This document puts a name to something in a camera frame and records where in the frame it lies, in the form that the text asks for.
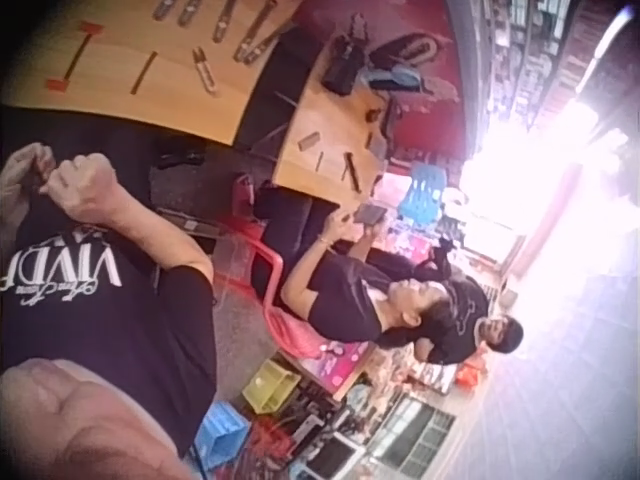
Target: phone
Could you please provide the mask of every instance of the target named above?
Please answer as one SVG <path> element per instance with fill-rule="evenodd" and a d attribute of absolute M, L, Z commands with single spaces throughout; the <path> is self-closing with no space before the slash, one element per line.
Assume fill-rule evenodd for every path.
<path fill-rule="evenodd" d="M 353 223 L 361 223 L 368 227 L 373 227 L 382 221 L 387 214 L 387 209 L 372 203 L 363 203 L 358 207 L 353 215 Z"/>

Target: blue plastic crate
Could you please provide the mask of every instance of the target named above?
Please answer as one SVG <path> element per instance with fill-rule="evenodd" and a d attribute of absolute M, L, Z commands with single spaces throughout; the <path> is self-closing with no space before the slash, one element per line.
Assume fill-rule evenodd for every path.
<path fill-rule="evenodd" d="M 447 172 L 435 165 L 413 162 L 411 185 L 398 205 L 398 213 L 426 227 L 438 219 L 442 193 L 447 187 Z"/>
<path fill-rule="evenodd" d="M 250 423 L 227 402 L 211 405 L 204 417 L 195 446 L 205 470 L 233 460 L 249 433 Z"/>

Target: tiled floor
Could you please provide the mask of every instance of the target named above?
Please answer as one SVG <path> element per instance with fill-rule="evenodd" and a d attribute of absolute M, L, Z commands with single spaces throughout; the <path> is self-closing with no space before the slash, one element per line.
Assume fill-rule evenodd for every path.
<path fill-rule="evenodd" d="M 447 479 L 639 478 L 640 214 L 600 187 L 582 181 L 524 279 L 525 341 L 493 370 Z"/>
<path fill-rule="evenodd" d="M 259 182 L 269 176 L 271 167 L 267 162 L 214 146 L 200 167 L 177 166 L 153 171 L 152 196 L 158 207 L 211 219 L 229 211 L 230 186 L 238 172 L 250 172 Z M 216 246 L 216 268 L 237 271 L 245 262 L 246 251 L 241 246 L 234 250 L 226 241 Z M 219 286 L 216 296 L 220 300 L 214 309 L 218 353 L 216 399 L 231 400 L 240 394 L 276 347 L 258 304 Z"/>

